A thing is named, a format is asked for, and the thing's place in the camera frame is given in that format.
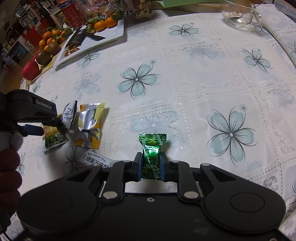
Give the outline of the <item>shiny green candy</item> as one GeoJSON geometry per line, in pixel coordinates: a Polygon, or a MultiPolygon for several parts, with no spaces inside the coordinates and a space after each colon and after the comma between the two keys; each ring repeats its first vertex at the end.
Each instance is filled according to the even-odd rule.
{"type": "Polygon", "coordinates": [[[142,178],[161,180],[160,155],[161,147],[167,141],[166,133],[141,133],[139,142],[142,144],[142,178]]]}

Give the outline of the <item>white sesame crisp packet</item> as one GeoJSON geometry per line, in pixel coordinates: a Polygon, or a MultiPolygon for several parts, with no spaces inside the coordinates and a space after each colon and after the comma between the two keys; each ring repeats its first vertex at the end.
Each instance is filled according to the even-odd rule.
{"type": "Polygon", "coordinates": [[[112,159],[97,154],[93,150],[87,150],[84,152],[78,161],[85,166],[100,165],[102,168],[110,168],[116,162],[112,159]]]}

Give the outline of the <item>red apple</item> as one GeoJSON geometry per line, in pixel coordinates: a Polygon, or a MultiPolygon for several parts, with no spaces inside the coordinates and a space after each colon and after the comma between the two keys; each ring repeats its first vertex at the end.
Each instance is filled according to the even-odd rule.
{"type": "Polygon", "coordinates": [[[23,78],[30,81],[34,80],[40,72],[39,65],[34,59],[30,60],[22,69],[23,78]]]}

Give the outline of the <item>green yellow snack packet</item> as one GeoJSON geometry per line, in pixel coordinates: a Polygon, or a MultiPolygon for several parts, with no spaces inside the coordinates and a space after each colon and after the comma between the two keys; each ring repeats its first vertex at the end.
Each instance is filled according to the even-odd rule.
{"type": "Polygon", "coordinates": [[[61,133],[56,127],[43,126],[44,130],[44,144],[46,149],[51,149],[68,142],[68,138],[61,133]]]}

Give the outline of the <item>blue white snack packet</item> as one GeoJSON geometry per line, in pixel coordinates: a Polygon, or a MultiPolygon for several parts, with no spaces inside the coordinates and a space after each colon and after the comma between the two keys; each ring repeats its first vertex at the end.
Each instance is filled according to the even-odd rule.
{"type": "Polygon", "coordinates": [[[66,129],[70,129],[72,124],[74,123],[75,116],[77,113],[77,100],[73,100],[69,102],[63,110],[62,116],[61,116],[61,121],[66,129]]]}

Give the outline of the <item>wooden cutting board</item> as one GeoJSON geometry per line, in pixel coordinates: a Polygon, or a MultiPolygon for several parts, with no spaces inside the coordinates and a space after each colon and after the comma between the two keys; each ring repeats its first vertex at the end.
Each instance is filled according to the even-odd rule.
{"type": "MultiPolygon", "coordinates": [[[[36,54],[34,55],[34,57],[32,58],[35,61],[36,61],[36,55],[37,55],[37,53],[40,50],[43,50],[43,49],[42,48],[39,48],[38,51],[36,52],[36,54]]],[[[56,59],[58,57],[58,54],[59,53],[57,53],[56,55],[52,55],[51,54],[52,60],[51,60],[51,62],[49,64],[47,64],[47,65],[40,65],[40,64],[38,64],[39,65],[39,69],[40,69],[41,72],[40,72],[40,74],[34,80],[30,81],[30,80],[26,80],[25,78],[23,78],[23,79],[26,80],[29,85],[32,85],[34,82],[36,82],[36,80],[39,77],[41,77],[44,73],[46,73],[48,70],[50,70],[51,68],[53,68],[53,65],[56,62],[56,59]]]]}

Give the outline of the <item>silver yellow snack packet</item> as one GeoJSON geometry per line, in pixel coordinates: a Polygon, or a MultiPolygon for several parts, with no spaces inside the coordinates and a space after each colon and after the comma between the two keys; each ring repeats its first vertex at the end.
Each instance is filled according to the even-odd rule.
{"type": "Polygon", "coordinates": [[[105,103],[87,103],[80,105],[78,129],[75,145],[98,149],[101,142],[101,118],[105,103]]]}

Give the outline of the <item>white floral lace tablecloth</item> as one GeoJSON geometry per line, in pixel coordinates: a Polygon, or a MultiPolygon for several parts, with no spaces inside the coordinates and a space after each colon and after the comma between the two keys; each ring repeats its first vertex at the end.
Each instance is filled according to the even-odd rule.
{"type": "Polygon", "coordinates": [[[27,91],[59,119],[73,100],[77,113],[63,145],[25,137],[5,239],[295,240],[295,23],[271,4],[257,11],[263,23],[242,30],[219,13],[124,25],[39,77],[27,91]],[[100,146],[77,146],[80,105],[97,102],[100,146]],[[102,200],[109,168],[78,160],[93,150],[133,161],[141,133],[166,133],[168,160],[200,169],[197,200],[142,177],[122,200],[102,200]]]}

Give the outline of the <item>orange tangerine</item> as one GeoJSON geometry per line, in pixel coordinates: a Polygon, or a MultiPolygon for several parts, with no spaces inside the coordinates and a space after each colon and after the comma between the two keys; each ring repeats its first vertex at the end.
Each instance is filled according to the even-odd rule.
{"type": "Polygon", "coordinates": [[[94,24],[94,29],[95,31],[97,32],[101,32],[103,30],[105,30],[107,28],[106,24],[105,24],[105,21],[103,20],[100,20],[100,21],[97,21],[95,24],[94,24]]]}

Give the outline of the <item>white rectangular plate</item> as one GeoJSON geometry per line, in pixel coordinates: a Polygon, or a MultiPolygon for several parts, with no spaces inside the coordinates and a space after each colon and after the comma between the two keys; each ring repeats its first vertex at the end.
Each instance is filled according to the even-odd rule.
{"type": "Polygon", "coordinates": [[[69,60],[78,57],[82,54],[85,54],[87,52],[90,52],[91,50],[105,45],[107,43],[113,42],[120,37],[123,36],[124,33],[124,20],[119,20],[117,22],[117,26],[113,28],[107,28],[103,30],[102,32],[91,34],[91,37],[87,36],[81,43],[81,45],[78,46],[78,50],[74,53],[65,56],[66,52],[68,51],[68,47],[64,46],[59,54],[57,55],[57,59],[53,65],[53,67],[57,67],[61,64],[64,64],[68,62],[69,60]]]}

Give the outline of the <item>clear glass cup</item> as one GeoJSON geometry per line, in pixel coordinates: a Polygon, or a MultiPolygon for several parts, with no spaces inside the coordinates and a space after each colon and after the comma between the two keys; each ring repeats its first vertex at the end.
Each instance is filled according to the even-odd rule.
{"type": "Polygon", "coordinates": [[[220,2],[221,14],[225,21],[238,28],[261,24],[261,16],[257,11],[259,5],[252,1],[223,0],[220,2]]]}

